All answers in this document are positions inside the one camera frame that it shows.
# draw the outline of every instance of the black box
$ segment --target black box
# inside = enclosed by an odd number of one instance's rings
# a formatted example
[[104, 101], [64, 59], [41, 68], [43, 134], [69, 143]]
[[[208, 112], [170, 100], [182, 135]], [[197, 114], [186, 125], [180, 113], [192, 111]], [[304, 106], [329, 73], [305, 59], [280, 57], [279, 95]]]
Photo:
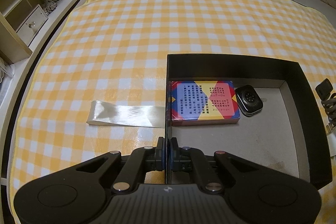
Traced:
[[[244, 117], [237, 125], [187, 126], [184, 130], [178, 127], [173, 128], [171, 124], [171, 81], [186, 80], [232, 80], [235, 87], [249, 84], [256, 88], [261, 98], [264, 94], [266, 97], [264, 99], [268, 98], [269, 103], [264, 102], [264, 109], [260, 114]], [[280, 124], [281, 128], [270, 126], [272, 124]], [[261, 136], [261, 139], [254, 140], [256, 136]], [[267, 164], [263, 162], [263, 154], [260, 152], [260, 149], [265, 146], [260, 145], [260, 142], [263, 142], [263, 137], [268, 138], [266, 144], [273, 146], [272, 151], [278, 150], [286, 158], [287, 165], [293, 165], [292, 169], [297, 166], [297, 176], [309, 181], [317, 189], [332, 181], [329, 146], [322, 117], [311, 87], [297, 62], [226, 54], [168, 55], [166, 142], [169, 142], [171, 137], [177, 137], [179, 146], [196, 147], [206, 155], [212, 155], [219, 150], [218, 147], [221, 145], [226, 146], [221, 147], [220, 150], [232, 148], [233, 150], [226, 151], [266, 166]], [[232, 145], [235, 137], [236, 146]], [[246, 149], [242, 149], [244, 145], [247, 147], [251, 145], [248, 153]], [[296, 155], [297, 165], [295, 159], [291, 162], [288, 157], [290, 153], [287, 151], [290, 149], [292, 156]], [[166, 183], [185, 182], [170, 171], [169, 151], [166, 153], [168, 154]], [[276, 163], [279, 163], [280, 167], [275, 165], [268, 167], [295, 175], [286, 168], [281, 170], [281, 161]]]

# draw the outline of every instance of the gray decorative object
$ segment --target gray decorative object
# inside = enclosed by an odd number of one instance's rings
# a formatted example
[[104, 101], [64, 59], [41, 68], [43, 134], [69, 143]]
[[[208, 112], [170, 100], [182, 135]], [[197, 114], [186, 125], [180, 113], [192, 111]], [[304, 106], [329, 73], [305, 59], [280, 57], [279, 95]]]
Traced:
[[57, 7], [57, 4], [53, 0], [45, 0], [42, 4], [43, 11], [48, 16], [53, 10], [55, 10]]

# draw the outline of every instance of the ribbed gray panel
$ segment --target ribbed gray panel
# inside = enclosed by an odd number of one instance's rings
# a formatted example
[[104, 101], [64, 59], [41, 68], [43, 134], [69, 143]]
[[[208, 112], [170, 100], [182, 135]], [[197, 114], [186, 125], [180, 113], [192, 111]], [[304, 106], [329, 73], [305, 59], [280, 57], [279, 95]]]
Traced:
[[196, 184], [141, 184], [136, 192], [115, 196], [92, 224], [244, 224], [219, 195]]

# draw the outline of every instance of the black smartwatch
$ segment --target black smartwatch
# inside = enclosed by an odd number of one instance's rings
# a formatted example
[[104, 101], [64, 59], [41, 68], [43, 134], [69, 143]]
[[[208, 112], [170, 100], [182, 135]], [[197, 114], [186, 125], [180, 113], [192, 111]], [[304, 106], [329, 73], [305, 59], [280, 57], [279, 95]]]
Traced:
[[263, 101], [251, 85], [244, 85], [235, 90], [238, 106], [241, 112], [250, 117], [260, 112]]

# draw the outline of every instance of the checkered tablecloth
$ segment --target checkered tablecloth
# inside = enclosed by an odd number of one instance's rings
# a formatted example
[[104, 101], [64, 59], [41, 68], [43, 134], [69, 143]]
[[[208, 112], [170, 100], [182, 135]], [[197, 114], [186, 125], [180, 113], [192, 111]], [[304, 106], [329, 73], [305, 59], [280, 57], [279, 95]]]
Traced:
[[[87, 125], [90, 103], [164, 106], [167, 54], [183, 52], [297, 61], [312, 88], [326, 77], [336, 84], [336, 30], [291, 0], [88, 0], [34, 74], [15, 132], [12, 210], [30, 180], [110, 150], [155, 145], [164, 129]], [[336, 175], [335, 159], [333, 168]], [[318, 223], [336, 223], [335, 191], [321, 190]]]

